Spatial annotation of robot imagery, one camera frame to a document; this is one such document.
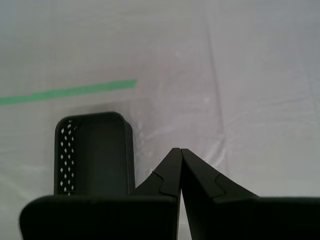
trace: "black plastic part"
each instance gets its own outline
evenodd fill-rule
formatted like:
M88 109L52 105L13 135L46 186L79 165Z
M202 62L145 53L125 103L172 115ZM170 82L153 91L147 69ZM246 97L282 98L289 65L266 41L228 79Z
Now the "black plastic part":
M215 202L246 199L255 196L219 171L215 170L193 152L182 149L181 188L193 240L216 237L215 223L221 218L215 212Z
M116 112L61 120L54 161L55 195L125 196L135 189L133 132Z
M214 239L217 231L235 229L238 236L247 236L258 229L287 233L319 228L319 198L258 197L190 150L181 152L181 188L193 240Z
M24 240L176 240L182 154L172 149L129 196L47 196L20 215Z

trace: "wrinkled plastic sheet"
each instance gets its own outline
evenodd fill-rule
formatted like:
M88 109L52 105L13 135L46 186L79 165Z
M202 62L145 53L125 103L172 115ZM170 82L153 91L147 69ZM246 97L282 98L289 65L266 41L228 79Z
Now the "wrinkled plastic sheet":
M189 148L261 196L319 196L316 0L14 0L0 3L0 97L116 80L135 89L0 106L0 238L53 193L54 131L116 111L138 186ZM191 239L181 205L179 239Z

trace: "white plastic sheet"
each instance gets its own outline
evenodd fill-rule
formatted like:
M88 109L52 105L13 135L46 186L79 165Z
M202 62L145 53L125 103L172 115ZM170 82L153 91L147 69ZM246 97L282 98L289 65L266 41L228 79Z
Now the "white plastic sheet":
M11 0L0 3L0 97L138 79L136 89L0 106L0 239L53 193L54 130L118 111L136 185L189 148L258 195L318 196L316 0ZM179 238L190 239L181 205Z

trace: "black container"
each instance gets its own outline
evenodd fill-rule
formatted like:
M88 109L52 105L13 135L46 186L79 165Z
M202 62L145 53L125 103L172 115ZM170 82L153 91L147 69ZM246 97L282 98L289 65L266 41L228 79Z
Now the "black container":
M54 162L55 195L125 196L135 189L133 132L119 113L61 120Z

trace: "green tape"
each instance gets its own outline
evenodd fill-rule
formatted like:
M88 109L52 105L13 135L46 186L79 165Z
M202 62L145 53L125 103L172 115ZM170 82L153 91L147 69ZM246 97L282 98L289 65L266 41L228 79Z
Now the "green tape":
M46 101L50 99L66 98L77 95L95 94L120 89L133 89L137 85L136 79L112 81L102 84L86 85L66 89L57 89L44 92L35 92L30 96L0 97L0 105L21 104Z

